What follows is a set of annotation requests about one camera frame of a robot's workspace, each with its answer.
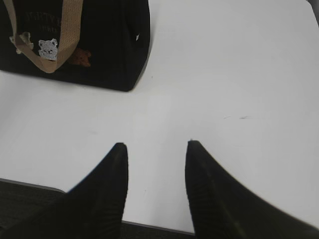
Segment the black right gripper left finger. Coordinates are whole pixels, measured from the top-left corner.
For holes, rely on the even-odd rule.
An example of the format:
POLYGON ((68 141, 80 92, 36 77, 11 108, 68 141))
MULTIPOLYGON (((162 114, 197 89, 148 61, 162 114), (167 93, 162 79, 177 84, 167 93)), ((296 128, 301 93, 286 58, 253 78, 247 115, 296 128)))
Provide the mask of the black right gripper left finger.
POLYGON ((128 192, 128 150, 116 143, 73 189, 1 232, 2 239, 118 239, 128 192))

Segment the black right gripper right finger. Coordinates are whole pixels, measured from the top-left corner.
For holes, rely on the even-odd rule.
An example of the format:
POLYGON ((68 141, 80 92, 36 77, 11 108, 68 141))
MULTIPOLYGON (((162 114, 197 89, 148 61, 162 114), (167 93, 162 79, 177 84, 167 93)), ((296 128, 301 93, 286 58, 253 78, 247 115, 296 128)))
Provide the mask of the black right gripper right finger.
POLYGON ((198 239, 317 239, 319 230, 251 192, 199 141, 187 144, 185 184, 198 239))

